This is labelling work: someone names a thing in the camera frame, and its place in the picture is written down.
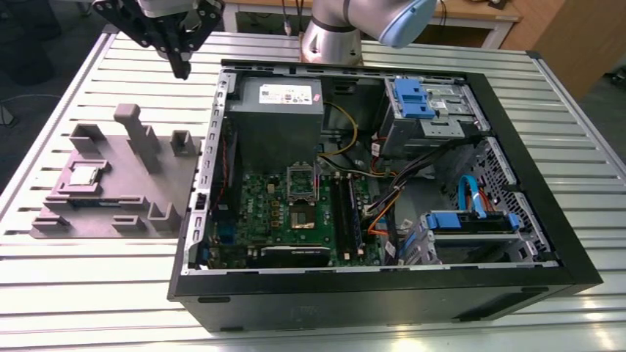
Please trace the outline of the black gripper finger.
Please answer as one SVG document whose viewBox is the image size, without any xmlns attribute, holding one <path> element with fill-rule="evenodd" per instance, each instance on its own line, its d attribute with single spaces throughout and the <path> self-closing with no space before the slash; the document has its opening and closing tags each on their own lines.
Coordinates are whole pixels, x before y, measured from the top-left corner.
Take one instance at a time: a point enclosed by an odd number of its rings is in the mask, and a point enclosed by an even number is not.
<svg viewBox="0 0 626 352">
<path fill-rule="evenodd" d="M 97 14 L 135 41 L 143 48 L 153 47 L 156 53 L 171 65 L 173 73 L 175 34 L 147 35 L 145 18 L 137 1 L 103 0 L 93 2 Z"/>
<path fill-rule="evenodd" d="M 191 73 L 189 59 L 217 27 L 224 12 L 223 1 L 195 1 L 192 9 L 177 15 L 173 47 L 173 76 L 185 80 Z"/>
</svg>

